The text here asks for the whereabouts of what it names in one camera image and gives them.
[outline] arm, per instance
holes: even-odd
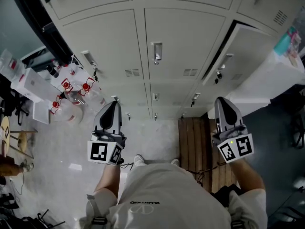
[[[244,159],[231,162],[230,166],[244,193],[257,188],[265,190],[261,176]]]
[[[110,190],[116,197],[118,197],[120,174],[120,166],[106,165],[104,168],[103,175],[94,192],[97,193],[100,189],[106,188]]]

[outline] white t-shirt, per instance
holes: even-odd
[[[265,229],[265,208],[263,189],[241,196],[232,191],[229,208],[224,208],[189,172],[170,164],[151,164],[128,174],[119,203],[106,188],[92,196],[80,225],[90,228],[93,217],[101,216],[107,224],[92,228],[230,229],[232,220],[241,220],[246,229]]]

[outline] logo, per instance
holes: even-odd
[[[149,215],[153,213],[154,207],[148,204],[137,204],[129,208],[131,213]]]
[[[91,159],[106,161],[107,143],[92,143]]]
[[[235,159],[235,155],[232,151],[232,149],[230,148],[228,143],[225,143],[224,145],[222,145],[221,147],[219,147],[223,156],[225,157],[226,161],[229,161],[231,159]]]
[[[247,136],[236,139],[239,156],[252,153],[251,144]]]

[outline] black cable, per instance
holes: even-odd
[[[22,183],[22,186],[21,186],[21,193],[18,192],[18,190],[16,189],[15,185],[14,185],[14,182],[11,180],[11,183],[13,184],[13,187],[15,188],[16,192],[19,194],[19,195],[22,195],[22,188],[23,188],[23,185],[24,185],[24,173],[22,173],[22,176],[23,176],[23,183]]]

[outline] concrete floor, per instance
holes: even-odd
[[[20,206],[20,209],[15,210],[16,216],[34,218],[38,212],[49,209],[47,221],[65,220],[66,224],[62,228],[73,228],[75,220],[84,216],[86,194],[92,194],[104,167],[87,161],[87,140],[90,139],[93,119],[94,115],[85,111],[81,123],[71,128],[66,123],[45,125],[29,116],[24,118],[22,127],[19,127],[16,116],[10,117],[11,130],[38,130],[34,135],[33,146],[29,148],[35,158],[35,167],[24,174],[22,195],[16,193]],[[126,163],[133,162],[136,154],[143,155],[148,161],[160,162],[170,162],[179,156],[176,120],[123,119],[121,130],[127,137],[122,154]],[[14,150],[10,150],[8,155],[15,158],[16,164],[24,159]],[[129,168],[122,169],[121,192],[128,171]],[[13,179],[20,192],[22,174]]]
[[[36,217],[38,212],[49,209],[48,220],[65,220],[67,223],[62,228],[72,228],[75,220],[84,215],[86,194],[93,192],[103,171],[103,165],[88,162],[86,157],[93,118],[85,112],[79,126],[72,129],[66,123],[41,124],[31,116],[19,127],[16,117],[10,117],[11,130],[38,130],[30,147],[35,169],[25,173],[22,195],[17,194],[18,217]],[[292,148],[290,121],[291,116],[281,107],[271,105],[244,118],[255,145],[255,155],[247,160],[265,181],[268,215],[295,192],[293,181],[305,171],[305,148]],[[177,121],[123,119],[122,132],[127,136],[123,153],[126,163],[133,162],[135,154],[142,154],[149,162],[169,162],[179,155]],[[17,164],[24,158],[14,150],[10,150],[9,156]],[[71,164],[76,164],[74,169],[69,168]],[[128,170],[122,170],[120,191]],[[20,192],[22,175],[14,177],[14,184]],[[305,195],[296,193],[287,204],[303,202]]]
[[[253,135],[255,147],[255,155],[247,160],[264,179],[267,214],[272,215],[291,195],[285,206],[305,213],[305,195],[295,192],[293,187],[293,182],[305,172],[305,148],[292,147],[291,115],[281,106],[269,105],[246,116],[244,122]],[[273,214],[269,222],[272,224],[281,217],[279,213]]]

